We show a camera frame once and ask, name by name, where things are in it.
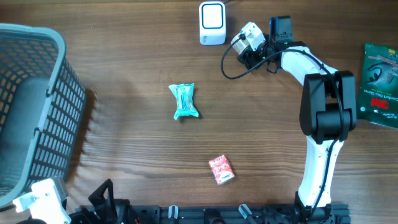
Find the light blue packet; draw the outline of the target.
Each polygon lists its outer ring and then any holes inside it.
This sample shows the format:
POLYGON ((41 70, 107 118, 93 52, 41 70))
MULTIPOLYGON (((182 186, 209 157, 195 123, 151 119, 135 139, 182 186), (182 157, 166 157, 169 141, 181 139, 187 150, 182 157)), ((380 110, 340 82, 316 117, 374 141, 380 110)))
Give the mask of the light blue packet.
POLYGON ((199 117, 199 112, 193 105, 194 87, 194 83, 169 85, 169 89, 176 98, 177 104, 174 120, 177 120, 181 116, 199 117))

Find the red orange small carton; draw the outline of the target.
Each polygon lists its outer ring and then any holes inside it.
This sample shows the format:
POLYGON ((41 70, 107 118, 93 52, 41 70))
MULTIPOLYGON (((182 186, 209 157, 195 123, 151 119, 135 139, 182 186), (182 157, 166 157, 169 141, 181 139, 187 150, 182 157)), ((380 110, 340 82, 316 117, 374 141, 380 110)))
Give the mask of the red orange small carton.
POLYGON ((235 177, 229 160, 225 155, 218 156, 208 163, 218 185, 224 184, 235 177))

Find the green 3M gloves packet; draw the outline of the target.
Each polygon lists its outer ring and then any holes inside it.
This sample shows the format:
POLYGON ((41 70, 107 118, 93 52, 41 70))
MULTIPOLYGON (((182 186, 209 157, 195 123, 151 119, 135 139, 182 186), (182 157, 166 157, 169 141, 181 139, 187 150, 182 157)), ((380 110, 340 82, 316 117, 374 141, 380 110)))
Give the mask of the green 3M gloves packet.
POLYGON ((397 128, 397 50, 364 45, 357 118, 397 128))

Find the green lid jar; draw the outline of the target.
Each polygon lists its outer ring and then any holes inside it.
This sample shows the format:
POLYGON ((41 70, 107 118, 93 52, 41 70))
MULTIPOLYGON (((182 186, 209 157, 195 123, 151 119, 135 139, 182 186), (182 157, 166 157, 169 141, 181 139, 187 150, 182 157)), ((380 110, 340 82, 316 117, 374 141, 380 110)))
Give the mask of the green lid jar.
POLYGON ((250 46, 247 40, 239 39, 234 45, 233 49, 236 51, 238 55, 241 55, 248 47, 250 46))

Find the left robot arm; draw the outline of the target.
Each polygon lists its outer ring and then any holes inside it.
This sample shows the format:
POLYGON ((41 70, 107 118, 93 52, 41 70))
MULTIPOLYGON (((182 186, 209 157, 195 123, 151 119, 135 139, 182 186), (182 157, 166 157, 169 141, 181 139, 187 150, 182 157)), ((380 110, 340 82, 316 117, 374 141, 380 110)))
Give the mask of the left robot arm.
POLYGON ((12 202, 16 207, 16 212, 30 211, 30 218, 24 223, 138 224, 141 222, 129 200, 114 198, 113 183, 109 179, 88 197, 91 207, 80 207, 74 213, 68 214, 67 198, 63 180, 51 177, 32 184, 29 193, 21 195, 12 202))

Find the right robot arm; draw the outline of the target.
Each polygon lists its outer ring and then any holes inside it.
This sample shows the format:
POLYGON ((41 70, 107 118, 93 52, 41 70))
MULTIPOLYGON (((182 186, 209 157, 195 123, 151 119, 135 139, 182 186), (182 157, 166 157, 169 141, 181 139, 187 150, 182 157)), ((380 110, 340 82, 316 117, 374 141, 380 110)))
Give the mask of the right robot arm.
POLYGON ((302 183, 292 222, 326 223, 335 216, 330 187, 338 154, 356 126, 354 75, 330 67, 295 41, 289 16, 272 17, 269 34, 248 22, 231 42, 249 72, 274 63, 302 86, 299 123, 307 139, 302 183))

